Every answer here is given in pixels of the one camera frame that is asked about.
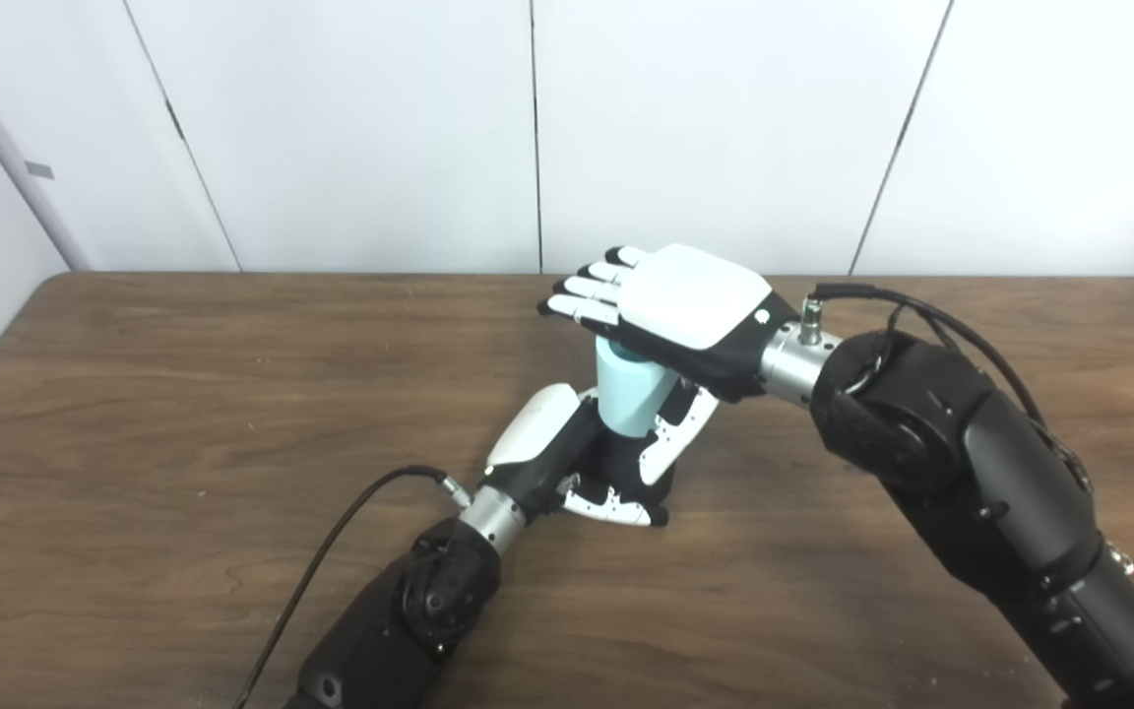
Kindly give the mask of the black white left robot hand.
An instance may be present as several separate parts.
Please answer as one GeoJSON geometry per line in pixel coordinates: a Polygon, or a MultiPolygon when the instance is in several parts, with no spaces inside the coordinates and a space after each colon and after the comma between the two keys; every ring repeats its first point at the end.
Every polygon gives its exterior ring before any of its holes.
{"type": "Polygon", "coordinates": [[[486,455],[482,484],[508,495],[523,520],[559,510],[634,527],[665,527],[662,503],[672,471],[648,483],[640,457],[652,436],[631,438],[606,427],[595,391],[568,383],[539,390],[486,455]]]}

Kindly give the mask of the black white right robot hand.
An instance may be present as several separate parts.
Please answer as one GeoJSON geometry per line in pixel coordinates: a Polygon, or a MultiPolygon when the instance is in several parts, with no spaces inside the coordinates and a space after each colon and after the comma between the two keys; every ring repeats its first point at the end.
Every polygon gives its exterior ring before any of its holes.
{"type": "Polygon", "coordinates": [[[761,275],[685,245],[607,250],[555,282],[536,311],[573,320],[729,404],[768,393],[762,355],[796,318],[761,275]]]}

